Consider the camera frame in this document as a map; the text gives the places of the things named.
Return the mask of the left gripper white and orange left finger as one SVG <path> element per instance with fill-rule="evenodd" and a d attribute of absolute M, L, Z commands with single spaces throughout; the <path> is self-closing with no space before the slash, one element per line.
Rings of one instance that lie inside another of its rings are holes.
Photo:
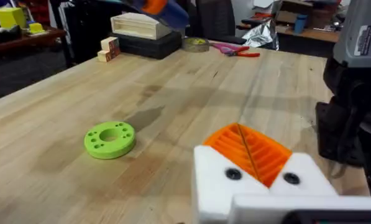
<path fill-rule="evenodd" d="M 235 195 L 267 195 L 256 176 L 240 124 L 210 135 L 193 149 L 192 222 L 227 223 Z"/>

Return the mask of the left gripper white and orange right finger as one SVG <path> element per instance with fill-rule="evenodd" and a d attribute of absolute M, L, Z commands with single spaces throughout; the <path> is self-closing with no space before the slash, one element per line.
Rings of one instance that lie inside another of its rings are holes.
<path fill-rule="evenodd" d="M 313 158 L 292 152 L 262 133 L 238 125 L 254 174 L 247 177 L 249 192 L 263 195 L 336 196 Z"/>

